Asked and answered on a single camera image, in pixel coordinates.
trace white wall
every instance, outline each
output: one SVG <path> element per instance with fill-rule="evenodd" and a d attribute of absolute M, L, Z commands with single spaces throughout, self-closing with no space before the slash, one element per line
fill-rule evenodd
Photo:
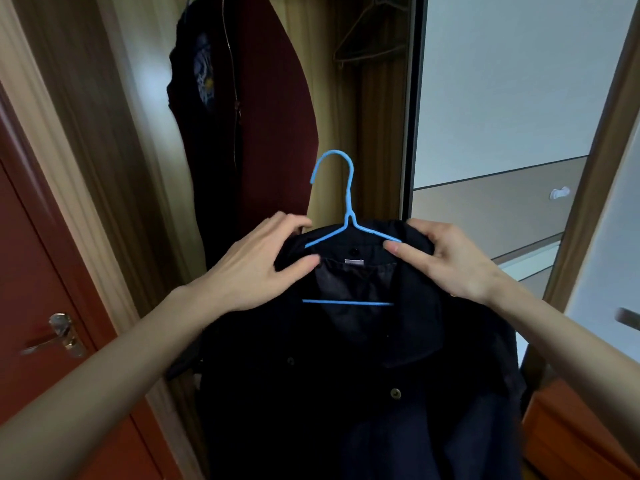
<path fill-rule="evenodd" d="M 620 307 L 640 313 L 640 127 L 618 170 L 567 315 L 640 362 L 640 331 L 614 320 Z"/>
<path fill-rule="evenodd" d="M 587 155 L 637 0 L 428 0 L 413 188 Z"/>

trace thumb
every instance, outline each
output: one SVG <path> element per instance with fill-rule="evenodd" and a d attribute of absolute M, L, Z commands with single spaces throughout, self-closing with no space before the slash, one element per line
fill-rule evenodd
<path fill-rule="evenodd" d="M 320 263 L 320 256 L 317 254 L 311 254 L 298 259 L 292 265 L 277 272 L 276 285 L 280 289 L 280 292 L 282 293 L 293 283 L 311 273 L 318 263 Z"/>
<path fill-rule="evenodd" d="M 438 264 L 438 258 L 405 244 L 404 242 L 385 241 L 384 248 L 394 256 L 409 263 L 414 268 L 431 277 L 434 266 Z"/>

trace red door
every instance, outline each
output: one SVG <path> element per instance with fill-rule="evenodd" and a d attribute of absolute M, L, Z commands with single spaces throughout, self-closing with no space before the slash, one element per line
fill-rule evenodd
<path fill-rule="evenodd" d="M 0 164 L 0 424 L 95 352 L 95 347 L 27 212 Z M 50 338 L 49 318 L 68 314 L 84 346 L 73 357 L 59 341 L 25 355 Z M 131 417 L 119 424 L 87 462 L 83 480 L 160 480 Z"/>

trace dark navy jacket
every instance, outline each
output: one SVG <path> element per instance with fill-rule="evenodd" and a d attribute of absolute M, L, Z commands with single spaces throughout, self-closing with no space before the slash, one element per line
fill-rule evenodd
<path fill-rule="evenodd" d="M 433 253 L 400 221 L 368 226 Z M 315 272 L 204 333 L 212 478 L 519 479 L 514 330 L 444 293 L 375 235 L 348 227 L 304 248 L 334 228 L 290 238 L 276 261 L 318 253 Z"/>

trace person's right hand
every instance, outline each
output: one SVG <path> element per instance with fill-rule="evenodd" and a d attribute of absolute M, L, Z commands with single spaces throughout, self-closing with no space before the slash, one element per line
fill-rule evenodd
<path fill-rule="evenodd" d="M 420 219 L 409 219 L 407 224 L 433 242 L 433 256 L 404 242 L 385 241 L 385 249 L 426 274 L 447 293 L 487 305 L 501 284 L 514 282 L 459 227 Z"/>

